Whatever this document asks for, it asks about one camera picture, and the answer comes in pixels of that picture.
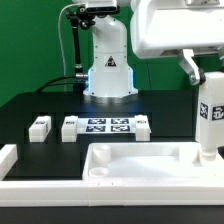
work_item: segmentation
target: black tabletop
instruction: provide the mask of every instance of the black tabletop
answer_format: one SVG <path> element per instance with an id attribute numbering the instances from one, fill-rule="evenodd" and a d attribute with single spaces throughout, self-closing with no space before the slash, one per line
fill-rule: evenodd
<path id="1" fill-rule="evenodd" d="M 151 141 L 194 141 L 196 93 L 140 92 L 137 100 L 105 105 L 84 101 L 73 93 L 25 93 L 0 110 L 0 144 L 17 144 L 18 161 L 7 180 L 81 179 L 88 145 L 94 142 L 135 142 L 134 134 L 78 135 L 76 143 L 62 143 L 65 116 L 113 118 L 147 115 Z M 28 129 L 38 116 L 49 115 L 52 130 L 44 143 L 30 143 Z"/>
<path id="2" fill-rule="evenodd" d="M 140 92 L 138 100 L 103 105 L 73 93 L 24 93 L 0 108 L 0 144 L 17 144 L 18 161 L 4 181 L 81 179 L 88 145 L 135 142 L 134 134 L 78 135 L 61 142 L 65 116 L 80 118 L 147 115 L 152 142 L 194 141 L 197 92 Z M 44 143 L 30 143 L 28 129 L 37 116 L 50 115 L 52 130 Z M 202 223 L 221 224 L 223 206 L 28 207 L 0 208 L 0 223 Z"/>

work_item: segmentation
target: white plastic part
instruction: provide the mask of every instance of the white plastic part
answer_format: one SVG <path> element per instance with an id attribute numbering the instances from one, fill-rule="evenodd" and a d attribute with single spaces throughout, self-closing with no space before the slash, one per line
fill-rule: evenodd
<path id="1" fill-rule="evenodd" d="M 16 145 L 5 145 L 0 150 L 0 181 L 2 181 L 17 161 Z"/>
<path id="2" fill-rule="evenodd" d="M 149 127 L 148 118 L 145 115 L 135 116 L 135 137 L 136 141 L 150 141 L 151 129 Z"/>
<path id="3" fill-rule="evenodd" d="M 111 160 L 111 148 L 109 145 L 99 145 L 93 148 L 93 161 L 98 164 L 108 163 Z"/>
<path id="4" fill-rule="evenodd" d="M 51 117 L 38 117 L 29 128 L 30 142 L 44 142 L 51 130 Z"/>
<path id="5" fill-rule="evenodd" d="M 199 87 L 196 141 L 202 146 L 202 159 L 216 159 L 217 148 L 224 146 L 224 73 L 205 73 Z"/>
<path id="6" fill-rule="evenodd" d="M 89 171 L 90 177 L 102 178 L 106 177 L 109 174 L 109 170 L 104 167 L 95 167 Z"/>
<path id="7" fill-rule="evenodd" d="M 133 71 L 127 64 L 126 27 L 111 16 L 96 18 L 95 22 L 94 64 L 89 70 L 89 86 L 84 95 L 120 99 L 136 94 Z"/>
<path id="8" fill-rule="evenodd" d="M 223 159 L 179 160 L 180 148 L 200 144 L 106 143 L 112 159 L 100 168 L 109 174 L 92 177 L 93 147 L 104 144 L 89 145 L 83 180 L 0 181 L 0 206 L 224 205 Z"/>
<path id="9" fill-rule="evenodd" d="M 77 116 L 65 117 L 61 128 L 62 142 L 76 142 L 77 138 Z"/>
<path id="10" fill-rule="evenodd" d="M 142 0 L 133 8 L 131 41 L 139 58 L 173 56 L 181 49 L 224 45 L 223 0 L 217 6 L 194 7 L 187 6 L 184 0 Z"/>

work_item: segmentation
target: marker block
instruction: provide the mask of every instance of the marker block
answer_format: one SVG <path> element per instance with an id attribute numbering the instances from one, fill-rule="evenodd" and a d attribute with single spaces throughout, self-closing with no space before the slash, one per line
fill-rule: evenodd
<path id="1" fill-rule="evenodd" d="M 29 128 L 30 142 L 44 142 L 51 130 L 51 117 L 38 117 Z"/>
<path id="2" fill-rule="evenodd" d="M 0 181 L 5 178 L 17 159 L 16 145 L 5 145 L 0 150 Z"/>
<path id="3" fill-rule="evenodd" d="M 135 137 L 136 141 L 150 141 L 151 129 L 148 118 L 145 115 L 135 116 Z"/>
<path id="4" fill-rule="evenodd" d="M 77 116 L 65 117 L 61 128 L 62 142 L 76 142 L 77 138 Z"/>

